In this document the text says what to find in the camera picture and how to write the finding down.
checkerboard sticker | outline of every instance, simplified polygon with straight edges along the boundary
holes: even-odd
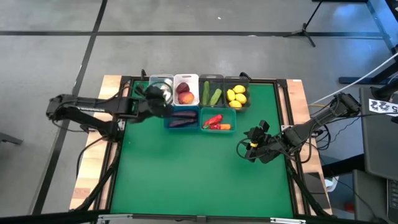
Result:
[[[398,105],[380,100],[369,99],[369,111],[375,113],[398,113]],[[398,114],[387,114],[389,116],[398,116]]]

gray floor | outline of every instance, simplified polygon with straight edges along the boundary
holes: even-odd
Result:
[[[398,44],[395,23],[388,23],[384,1],[372,1]],[[2,30],[92,30],[100,0],[5,0]],[[311,1],[109,1],[100,30],[293,31],[305,22]],[[317,32],[378,32],[365,4],[324,3],[308,27]],[[21,146],[0,144],[0,216],[23,215],[36,191],[56,127],[44,115],[48,99],[70,93],[89,37],[0,36],[0,131],[24,139]],[[362,76],[391,56],[381,39],[316,37],[316,48],[301,37],[97,37],[81,86],[81,96],[98,96],[105,74],[221,73],[245,71],[258,78],[302,79],[307,101],[342,87],[340,76]],[[347,91],[358,97],[358,87]],[[331,126],[332,135],[347,125]],[[68,133],[44,212],[67,211],[75,184],[78,153],[85,134]],[[363,152],[360,121],[339,135],[326,162]],[[343,177],[351,182],[350,177]],[[349,189],[338,186],[333,208],[343,208]]]

clear plastic bin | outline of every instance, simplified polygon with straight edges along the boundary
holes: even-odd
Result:
[[[242,108],[234,108],[237,112],[246,111],[251,105],[250,99],[250,84],[249,79],[246,77],[225,77],[224,78],[224,98],[225,107],[233,108],[229,106],[229,100],[227,99],[227,91],[232,90],[236,85],[242,85],[246,89],[243,95],[246,97],[246,103],[242,104]]]
[[[164,85],[164,83],[167,83],[170,85],[171,88],[174,87],[174,76],[171,74],[161,74],[161,75],[151,75],[149,77],[149,84],[154,84],[155,86],[159,87],[161,90],[167,90],[168,88]],[[170,92],[170,94],[165,93],[164,97],[166,99],[167,103],[172,103],[173,102],[173,93]]]
[[[168,129],[169,131],[198,131],[199,130],[199,123],[200,123],[200,108],[199,106],[174,106],[173,112],[178,111],[196,111],[197,112],[197,122],[193,124],[188,124],[184,127],[177,127],[177,128],[170,128],[169,124],[173,121],[184,119],[184,118],[165,118],[164,119],[164,128]]]
[[[209,82],[210,84],[210,92],[209,92],[209,99],[208,103],[206,105],[203,104],[203,87],[205,82]],[[220,89],[222,91],[222,94],[217,101],[217,103],[213,106],[210,105],[210,100],[211,97],[213,96],[214,92],[216,89]],[[208,106],[208,107],[224,107],[225,103],[225,97],[224,97],[224,76],[222,75],[200,75],[199,76],[199,97],[200,97],[200,102],[199,105],[202,107]]]
[[[203,129],[203,124],[210,118],[221,114],[223,115],[223,120],[220,124],[230,124],[230,130],[212,130],[212,129]],[[200,110],[200,129],[205,133],[223,133],[223,134],[231,134],[236,130],[236,112],[231,108],[208,108],[204,107]]]
[[[193,102],[190,105],[180,104],[178,101],[178,93],[176,89],[180,83],[185,82],[188,84],[190,92],[193,94]],[[197,74],[178,74],[174,76],[174,88],[173,88],[173,103],[175,106],[196,106],[199,104],[199,76]]]

wooden board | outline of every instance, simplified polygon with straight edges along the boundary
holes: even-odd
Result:
[[[121,81],[120,75],[105,75],[101,90],[99,92],[99,98],[107,99],[113,96],[119,91],[119,85]],[[308,111],[307,100],[305,98],[304,88],[301,80],[287,80],[290,105],[292,107],[293,119],[295,124],[300,124],[308,121],[310,119],[310,114]],[[285,96],[283,94],[282,88],[279,88],[280,104],[282,108],[282,115],[284,123],[287,124],[287,111],[285,105]],[[111,116],[103,113],[95,113],[95,117],[102,119],[104,121],[109,121]],[[90,133],[88,135],[87,144],[97,140],[99,138],[98,133]],[[116,144],[113,144],[113,151],[116,148]],[[93,147],[88,149],[81,160],[81,166],[79,171],[79,176],[76,180],[75,190],[72,195],[72,201],[70,208],[78,207],[84,199],[90,194],[94,189],[95,185],[98,183],[100,178],[100,172],[104,161],[106,149],[106,141],[100,141]],[[300,157],[302,160],[306,159],[308,156],[308,145],[304,145]],[[316,150],[312,151],[311,159],[308,163],[303,164],[304,172],[318,172],[322,178],[322,183],[325,188],[325,181],[323,178],[322,166],[319,159],[319,154]],[[297,198],[298,211],[300,214],[303,212],[303,203],[301,193],[295,184],[295,193]],[[102,199],[99,208],[105,207],[106,197],[108,195],[108,184],[103,189]]]

green mat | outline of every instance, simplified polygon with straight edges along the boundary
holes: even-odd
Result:
[[[292,218],[284,158],[251,163],[235,152],[261,119],[280,131],[274,86],[250,91],[233,134],[170,132],[160,118],[128,124],[111,213]]]

